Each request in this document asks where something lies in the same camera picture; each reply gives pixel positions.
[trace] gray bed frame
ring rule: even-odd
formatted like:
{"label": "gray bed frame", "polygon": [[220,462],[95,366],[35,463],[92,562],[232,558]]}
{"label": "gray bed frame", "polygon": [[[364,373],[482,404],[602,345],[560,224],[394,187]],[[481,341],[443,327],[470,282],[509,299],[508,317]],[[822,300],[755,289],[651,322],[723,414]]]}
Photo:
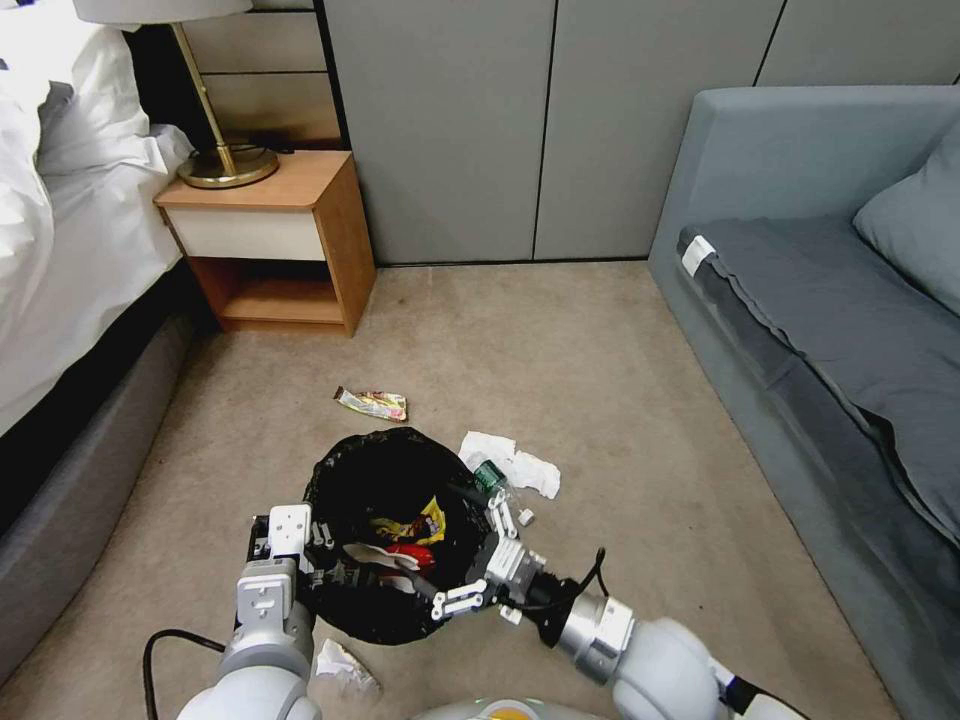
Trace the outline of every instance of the gray bed frame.
{"label": "gray bed frame", "polygon": [[682,276],[676,243],[721,218],[853,214],[916,171],[960,120],[960,89],[732,88],[696,96],[650,255],[650,269],[704,372],[905,717],[955,717],[914,671],[913,628],[882,571],[837,511],[837,483],[777,411]]}
{"label": "gray bed frame", "polygon": [[194,327],[188,314],[160,326],[0,541],[0,685],[63,612],[110,539]]}

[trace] brass lamp stand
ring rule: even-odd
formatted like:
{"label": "brass lamp stand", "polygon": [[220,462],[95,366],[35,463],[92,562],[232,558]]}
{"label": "brass lamp stand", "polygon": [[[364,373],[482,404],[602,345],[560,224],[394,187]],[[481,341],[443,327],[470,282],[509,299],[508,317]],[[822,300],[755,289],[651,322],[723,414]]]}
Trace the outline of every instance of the brass lamp stand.
{"label": "brass lamp stand", "polygon": [[183,59],[187,63],[200,105],[203,106],[207,122],[210,123],[213,139],[217,143],[216,151],[199,153],[190,158],[177,168],[177,174],[187,185],[198,188],[238,187],[267,177],[280,167],[277,154],[273,150],[262,147],[231,150],[230,146],[224,142],[220,125],[217,124],[217,118],[213,114],[213,108],[207,97],[207,88],[203,85],[203,78],[200,76],[197,62],[190,50],[190,43],[187,42],[187,36],[183,32],[183,26],[178,22],[170,25],[173,27],[173,34],[177,38],[180,52],[183,53]]}

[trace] trash bin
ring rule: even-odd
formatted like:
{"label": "trash bin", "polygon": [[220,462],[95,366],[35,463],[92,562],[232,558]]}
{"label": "trash bin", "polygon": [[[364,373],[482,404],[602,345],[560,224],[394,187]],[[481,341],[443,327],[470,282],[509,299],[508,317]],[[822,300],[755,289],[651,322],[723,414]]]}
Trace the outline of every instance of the trash bin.
{"label": "trash bin", "polygon": [[[430,550],[429,581],[440,590],[464,584],[474,557],[491,532],[484,509],[457,489],[475,489],[460,459],[426,435],[404,427],[354,435],[338,442],[313,469],[304,501],[329,527],[339,562],[351,562],[345,544],[389,545],[404,528],[407,542]],[[431,514],[424,515],[430,507]],[[442,512],[442,539],[436,509]],[[351,637],[381,645],[420,640],[442,622],[432,604],[377,583],[363,587],[325,582],[308,593],[309,609]]]}

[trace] white tissue paper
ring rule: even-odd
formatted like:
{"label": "white tissue paper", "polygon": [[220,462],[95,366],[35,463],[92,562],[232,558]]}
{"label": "white tissue paper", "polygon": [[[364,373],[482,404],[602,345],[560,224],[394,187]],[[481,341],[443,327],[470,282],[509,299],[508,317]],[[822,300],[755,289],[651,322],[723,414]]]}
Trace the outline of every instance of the white tissue paper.
{"label": "white tissue paper", "polygon": [[316,676],[337,679],[341,692],[353,691],[361,695],[379,695],[380,683],[340,643],[327,638],[317,653]]}
{"label": "white tissue paper", "polygon": [[530,453],[518,451],[516,440],[471,430],[464,436],[457,454],[466,462],[474,453],[482,453],[493,460],[515,488],[532,487],[551,500],[560,491],[560,470],[557,466]]}

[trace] black cable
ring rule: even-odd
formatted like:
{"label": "black cable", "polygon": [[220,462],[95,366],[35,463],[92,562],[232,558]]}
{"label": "black cable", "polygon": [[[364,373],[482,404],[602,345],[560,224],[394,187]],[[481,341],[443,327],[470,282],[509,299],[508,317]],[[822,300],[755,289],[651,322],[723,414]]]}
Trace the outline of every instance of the black cable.
{"label": "black cable", "polygon": [[[263,155],[267,150],[273,150],[278,155],[290,155],[293,153],[293,148],[288,145],[256,145],[254,143],[227,143],[227,147],[230,149],[230,152],[244,152],[247,150],[256,150],[259,149],[260,152],[257,154],[257,157]],[[190,153],[190,157],[195,158],[199,157],[203,153],[200,150],[194,149]]]}
{"label": "black cable", "polygon": [[610,597],[610,591],[607,590],[607,584],[603,581],[603,572],[601,572],[599,566],[597,567],[597,582],[600,584],[600,590],[603,591],[603,596]]}
{"label": "black cable", "polygon": [[226,650],[226,647],[216,640],[210,640],[209,638],[196,635],[187,630],[168,628],[151,635],[143,648],[143,700],[147,706],[147,720],[157,720],[157,698],[153,690],[153,646],[157,640],[165,637],[178,637],[182,640],[189,640],[192,643],[202,645],[209,650],[215,650],[219,653]]}
{"label": "black cable", "polygon": [[554,610],[555,608],[563,607],[568,603],[572,603],[574,600],[580,597],[580,595],[583,594],[583,592],[587,589],[590,583],[593,582],[594,578],[598,578],[600,580],[600,588],[603,590],[603,594],[609,596],[610,593],[607,592],[607,587],[604,584],[602,578],[600,577],[600,566],[603,565],[603,559],[606,556],[607,556],[606,548],[601,547],[599,550],[597,550],[597,557],[593,561],[593,567],[590,568],[590,571],[584,576],[583,580],[581,580],[577,584],[576,591],[570,593],[570,595],[568,595],[565,598],[561,598],[559,600],[552,600],[551,602],[543,603],[542,605],[527,605],[525,603],[515,603],[510,601],[509,599],[505,600],[504,604],[509,605],[510,607],[516,608],[521,612],[543,612],[544,610]]}

